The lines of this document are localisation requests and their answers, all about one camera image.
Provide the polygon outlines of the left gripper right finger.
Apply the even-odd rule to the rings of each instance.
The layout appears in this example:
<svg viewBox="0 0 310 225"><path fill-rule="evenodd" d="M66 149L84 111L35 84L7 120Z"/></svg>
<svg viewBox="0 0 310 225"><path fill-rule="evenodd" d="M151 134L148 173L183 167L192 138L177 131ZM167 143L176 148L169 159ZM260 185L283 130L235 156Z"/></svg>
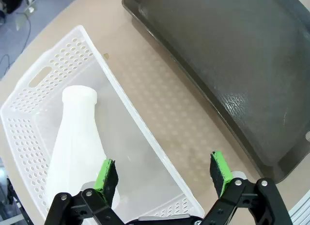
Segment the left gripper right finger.
<svg viewBox="0 0 310 225"><path fill-rule="evenodd" d="M256 225L289 225L290 215L270 178L256 183L234 177L220 151L211 153L210 176L218 200L203 218L203 225L227 225L238 208L247 208Z"/></svg>

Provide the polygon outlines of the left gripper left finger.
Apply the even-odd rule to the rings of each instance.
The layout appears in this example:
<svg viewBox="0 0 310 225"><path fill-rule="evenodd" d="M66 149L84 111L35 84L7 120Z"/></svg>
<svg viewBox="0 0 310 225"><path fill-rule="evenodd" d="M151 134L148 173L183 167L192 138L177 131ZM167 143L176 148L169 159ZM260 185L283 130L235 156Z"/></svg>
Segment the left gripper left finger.
<svg viewBox="0 0 310 225"><path fill-rule="evenodd" d="M55 195L45 220L46 225L80 225L93 218L98 225L123 225L124 222L112 209L119 178L112 159L104 160L93 188L72 196Z"/></svg>

